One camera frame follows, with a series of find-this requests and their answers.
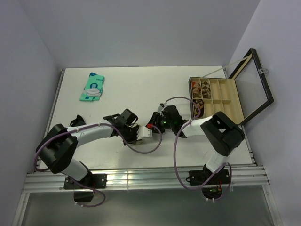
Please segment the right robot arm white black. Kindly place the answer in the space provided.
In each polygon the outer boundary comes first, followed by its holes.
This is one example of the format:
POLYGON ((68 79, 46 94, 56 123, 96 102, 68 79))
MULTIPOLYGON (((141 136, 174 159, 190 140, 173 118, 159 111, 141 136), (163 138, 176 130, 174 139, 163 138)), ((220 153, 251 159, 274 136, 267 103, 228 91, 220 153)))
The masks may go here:
POLYGON ((210 184, 219 179, 218 168, 245 139, 242 129, 224 112, 218 111, 206 118, 185 120, 174 105, 166 106, 160 113, 154 112, 146 127, 155 133, 171 130, 180 138, 206 136, 214 149, 203 173, 204 180, 210 184))

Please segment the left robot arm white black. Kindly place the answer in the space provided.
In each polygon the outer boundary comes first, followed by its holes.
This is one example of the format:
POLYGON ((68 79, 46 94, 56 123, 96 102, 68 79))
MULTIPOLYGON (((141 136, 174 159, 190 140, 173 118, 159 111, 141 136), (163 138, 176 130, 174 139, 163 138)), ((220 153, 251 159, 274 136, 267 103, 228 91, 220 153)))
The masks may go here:
POLYGON ((89 169, 73 158, 78 147, 89 142, 120 136, 124 144, 137 141, 138 126, 134 123, 138 117, 129 109, 122 114, 106 116, 100 122, 75 127, 55 125, 45 136, 36 150, 37 158, 46 164, 53 174, 63 173, 74 179, 75 183, 86 188, 90 186, 92 177, 89 169))

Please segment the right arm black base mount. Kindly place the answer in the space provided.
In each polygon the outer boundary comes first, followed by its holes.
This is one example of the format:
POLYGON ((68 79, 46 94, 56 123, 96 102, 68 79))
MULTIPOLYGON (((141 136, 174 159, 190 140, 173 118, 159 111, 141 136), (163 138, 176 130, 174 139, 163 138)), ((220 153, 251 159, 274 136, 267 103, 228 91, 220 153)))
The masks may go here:
MULTIPOLYGON (((212 175, 211 171, 207 169, 203 170, 191 170, 186 181, 191 186, 199 186, 204 183, 212 175)), ((202 187, 202 194, 208 199, 217 199, 222 195, 222 186, 228 185, 230 182, 230 174, 227 169, 222 169, 202 187)))

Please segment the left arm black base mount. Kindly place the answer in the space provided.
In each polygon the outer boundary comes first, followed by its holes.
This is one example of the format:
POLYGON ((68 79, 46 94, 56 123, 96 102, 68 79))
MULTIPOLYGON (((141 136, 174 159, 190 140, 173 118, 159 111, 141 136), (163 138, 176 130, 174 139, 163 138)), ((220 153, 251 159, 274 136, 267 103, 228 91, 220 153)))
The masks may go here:
POLYGON ((105 189, 107 174, 88 174, 81 181, 76 181, 67 176, 64 182, 64 190, 73 190, 73 199, 77 203, 88 203, 97 195, 103 196, 99 189, 105 189))

